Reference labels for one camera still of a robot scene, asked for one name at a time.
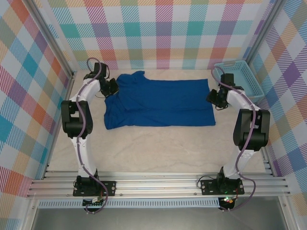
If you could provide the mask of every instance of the plastic basket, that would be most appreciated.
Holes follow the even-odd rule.
[[[217,63],[214,66],[221,67],[225,73],[233,73],[235,84],[242,86],[245,94],[253,103],[258,103],[264,98],[264,93],[246,61],[228,61]],[[217,79],[221,79],[222,71],[215,68],[213,71]]]

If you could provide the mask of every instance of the gray floor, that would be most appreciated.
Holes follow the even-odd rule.
[[[255,197],[230,213],[217,208],[39,209],[33,230],[284,230],[278,198]]]

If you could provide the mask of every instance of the light blue basket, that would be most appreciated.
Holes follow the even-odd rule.
[[[236,86],[242,86],[245,94],[253,103],[258,103],[264,98],[264,93],[246,61],[228,61],[217,63],[225,73],[233,73]],[[221,79],[222,71],[215,68],[213,71],[217,79]]]

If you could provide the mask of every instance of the colorful plaid backdrop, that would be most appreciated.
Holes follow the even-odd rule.
[[[288,0],[253,68],[272,115],[269,151],[307,229],[307,0]]]
[[[207,69],[242,59],[274,0],[35,0],[72,68]]]
[[[0,1],[0,229],[20,223],[50,150],[68,77],[21,0]]]

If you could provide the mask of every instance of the black mounting plate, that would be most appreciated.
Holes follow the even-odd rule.
[[[100,181],[102,182],[106,188],[107,188],[107,192],[108,192],[108,196],[115,196],[115,191],[116,191],[116,181]],[[103,196],[106,195],[105,190],[102,188],[103,191]],[[78,190],[74,190],[72,193],[73,196],[86,196],[84,193],[81,194],[80,191]]]
[[[236,190],[228,192],[227,194],[221,193],[217,187],[217,180],[201,180],[201,194],[203,195],[236,195]],[[244,187],[242,181],[240,181],[239,188],[237,190],[238,195],[244,194]]]

